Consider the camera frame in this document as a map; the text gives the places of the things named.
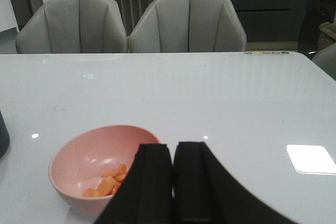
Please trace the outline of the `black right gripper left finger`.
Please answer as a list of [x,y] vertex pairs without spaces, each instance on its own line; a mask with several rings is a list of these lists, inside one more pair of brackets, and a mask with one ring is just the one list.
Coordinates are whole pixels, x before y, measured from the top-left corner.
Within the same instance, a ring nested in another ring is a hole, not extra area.
[[165,144],[141,144],[117,193],[95,223],[171,223],[172,162]]

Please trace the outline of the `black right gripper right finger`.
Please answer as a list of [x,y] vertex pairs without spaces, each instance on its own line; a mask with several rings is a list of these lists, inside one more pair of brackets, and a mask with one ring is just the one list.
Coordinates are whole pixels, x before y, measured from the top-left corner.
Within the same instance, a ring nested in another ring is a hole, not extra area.
[[176,223],[292,223],[238,182],[204,142],[180,142],[173,162]]

